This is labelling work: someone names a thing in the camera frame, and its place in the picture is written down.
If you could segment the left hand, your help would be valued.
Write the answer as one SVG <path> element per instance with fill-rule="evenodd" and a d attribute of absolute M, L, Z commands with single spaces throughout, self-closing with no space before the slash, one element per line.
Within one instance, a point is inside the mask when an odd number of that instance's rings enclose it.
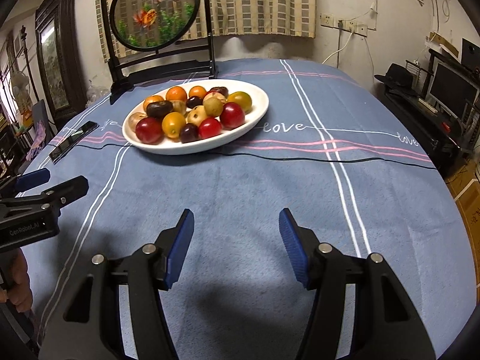
<path fill-rule="evenodd" d="M 28 264 L 21 249 L 12 250 L 6 265 L 1 269 L 7 275 L 8 289 L 1 290 L 1 303 L 9 301 L 19 313 L 32 308 L 32 290 Z"/>

